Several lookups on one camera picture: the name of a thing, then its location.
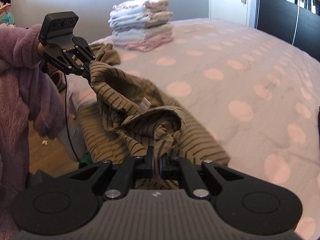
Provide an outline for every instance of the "white clothing tag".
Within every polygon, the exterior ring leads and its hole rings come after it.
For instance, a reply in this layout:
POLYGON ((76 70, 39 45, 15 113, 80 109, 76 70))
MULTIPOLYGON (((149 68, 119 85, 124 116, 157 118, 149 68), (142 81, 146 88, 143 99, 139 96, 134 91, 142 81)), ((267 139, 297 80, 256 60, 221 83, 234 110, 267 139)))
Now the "white clothing tag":
POLYGON ((140 105, 139 105, 139 113, 142 114, 142 113, 148 111, 150 106, 151 106, 151 103, 146 98, 143 98, 140 105))

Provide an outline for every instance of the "person's hand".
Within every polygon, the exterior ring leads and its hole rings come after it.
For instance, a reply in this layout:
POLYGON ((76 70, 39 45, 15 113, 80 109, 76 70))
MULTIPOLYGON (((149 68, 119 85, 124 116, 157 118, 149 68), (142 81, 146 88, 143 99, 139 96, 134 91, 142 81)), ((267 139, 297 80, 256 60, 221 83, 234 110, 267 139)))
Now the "person's hand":
MULTIPOLYGON (((44 47, 43 45, 39 42, 38 44, 38 54, 40 55, 40 57, 43 57, 43 50, 44 50, 44 47)), ((57 71, 58 69, 55 68, 54 66, 52 66, 51 64, 48 63, 48 69, 55 72, 57 71)))

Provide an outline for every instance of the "black wardrobe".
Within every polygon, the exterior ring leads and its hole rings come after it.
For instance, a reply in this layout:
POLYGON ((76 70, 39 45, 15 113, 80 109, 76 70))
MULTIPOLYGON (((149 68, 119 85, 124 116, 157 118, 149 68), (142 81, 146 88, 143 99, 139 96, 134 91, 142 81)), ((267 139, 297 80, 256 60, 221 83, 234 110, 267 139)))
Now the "black wardrobe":
POLYGON ((319 8, 320 0, 260 0, 257 29, 320 61, 319 8))

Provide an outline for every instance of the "gray ribbed panel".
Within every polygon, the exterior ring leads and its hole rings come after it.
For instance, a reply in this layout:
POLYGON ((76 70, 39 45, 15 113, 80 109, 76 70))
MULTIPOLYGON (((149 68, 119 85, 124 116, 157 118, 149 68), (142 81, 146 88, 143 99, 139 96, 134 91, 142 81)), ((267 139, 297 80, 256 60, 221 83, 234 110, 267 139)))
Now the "gray ribbed panel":
POLYGON ((83 228, 61 236, 21 232, 14 240, 301 240, 294 232, 253 236, 224 223, 208 201, 182 190, 130 190, 122 200, 107 201, 83 228))

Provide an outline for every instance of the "panda plush toy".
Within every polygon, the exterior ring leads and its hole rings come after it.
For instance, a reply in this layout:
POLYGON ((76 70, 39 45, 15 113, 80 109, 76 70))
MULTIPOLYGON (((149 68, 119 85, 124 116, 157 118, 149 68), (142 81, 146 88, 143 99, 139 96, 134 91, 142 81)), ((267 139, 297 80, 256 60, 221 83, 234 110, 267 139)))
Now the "panda plush toy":
POLYGON ((0 8, 6 4, 10 4, 11 0, 0 0, 0 8))

